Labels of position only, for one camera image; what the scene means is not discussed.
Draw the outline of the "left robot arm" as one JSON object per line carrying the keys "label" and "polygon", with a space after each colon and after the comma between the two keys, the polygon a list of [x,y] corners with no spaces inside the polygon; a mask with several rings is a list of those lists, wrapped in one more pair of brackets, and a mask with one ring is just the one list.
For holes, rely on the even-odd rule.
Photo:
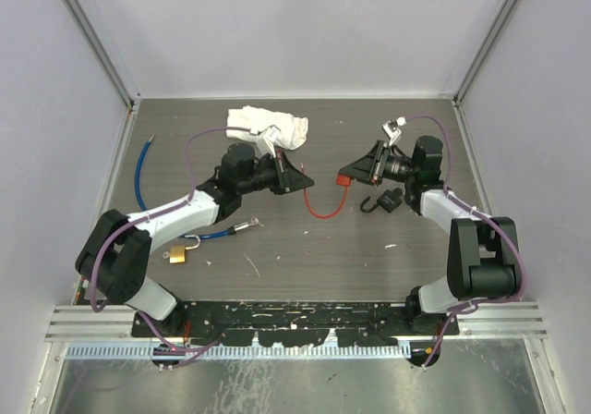
{"label": "left robot arm", "polygon": [[186,196],[144,213],[105,212],[78,255],[75,269],[108,302],[147,315],[164,336],[177,335],[186,322],[184,305],[148,278],[151,254],[190,230],[225,220],[248,193],[267,189],[284,195],[313,185],[284,151],[258,157],[252,146],[235,143],[212,176]]}

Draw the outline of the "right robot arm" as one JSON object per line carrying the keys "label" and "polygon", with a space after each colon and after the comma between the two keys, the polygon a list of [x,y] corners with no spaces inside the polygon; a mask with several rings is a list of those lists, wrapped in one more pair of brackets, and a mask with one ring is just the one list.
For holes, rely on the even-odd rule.
{"label": "right robot arm", "polygon": [[505,303],[521,296],[524,267],[514,221],[492,217],[461,201],[441,179],[443,143],[432,136],[416,140],[411,155],[383,140],[337,174],[344,182],[378,186],[383,180],[404,186],[404,201],[449,237],[445,275],[410,291],[404,321],[423,335],[453,310],[480,303]]}

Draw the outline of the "red cable padlock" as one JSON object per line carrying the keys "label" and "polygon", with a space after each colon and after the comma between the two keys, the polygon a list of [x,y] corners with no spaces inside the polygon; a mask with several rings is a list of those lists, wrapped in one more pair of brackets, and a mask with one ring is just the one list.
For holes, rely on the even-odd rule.
{"label": "red cable padlock", "polygon": [[310,192],[304,189],[303,202],[309,214],[318,220],[331,220],[339,215],[344,209],[351,179],[338,175],[335,180],[334,189],[331,191],[321,190],[320,192]]}

